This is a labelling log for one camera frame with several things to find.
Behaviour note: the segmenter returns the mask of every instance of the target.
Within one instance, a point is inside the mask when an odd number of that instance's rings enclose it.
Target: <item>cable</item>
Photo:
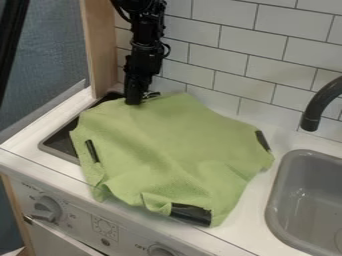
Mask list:
[[[116,11],[118,12],[118,14],[121,16],[121,18],[123,18],[125,21],[132,23],[131,19],[128,18],[125,13],[122,11],[120,5],[118,5],[118,3],[116,2],[116,0],[110,0],[112,5],[114,6],[114,8],[116,9]]]
[[[163,45],[164,48],[167,49],[167,53],[164,54],[164,56],[163,56],[163,59],[165,59],[165,58],[169,57],[169,55],[170,55],[170,53],[171,53],[171,46],[168,45],[168,44],[165,44],[165,43],[163,43],[163,42],[161,42],[161,44]]]

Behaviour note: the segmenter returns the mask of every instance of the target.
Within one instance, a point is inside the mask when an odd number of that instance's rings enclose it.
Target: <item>faucet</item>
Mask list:
[[[300,126],[303,130],[314,132],[318,129],[325,108],[342,94],[342,76],[324,86],[312,98],[303,113]]]

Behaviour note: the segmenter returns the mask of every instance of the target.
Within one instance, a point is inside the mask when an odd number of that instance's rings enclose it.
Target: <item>green cloth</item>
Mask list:
[[[257,130],[184,93],[140,106],[128,106],[124,99],[102,103],[81,114],[71,137],[91,185],[164,215],[170,215],[171,203],[210,210],[211,226],[217,226],[248,182],[273,163]],[[87,140],[100,162],[94,163]],[[94,196],[101,201],[106,194]]]

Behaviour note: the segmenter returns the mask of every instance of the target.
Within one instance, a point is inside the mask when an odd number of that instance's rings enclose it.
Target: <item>sink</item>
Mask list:
[[[284,156],[266,207],[271,232],[318,256],[342,255],[342,159],[310,150]]]

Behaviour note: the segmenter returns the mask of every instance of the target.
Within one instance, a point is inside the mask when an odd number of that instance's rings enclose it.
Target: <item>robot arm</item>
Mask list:
[[[120,16],[131,23],[132,52],[124,67],[126,104],[139,105],[148,95],[152,77],[159,74],[170,46],[160,41],[164,36],[165,0],[111,0]]]

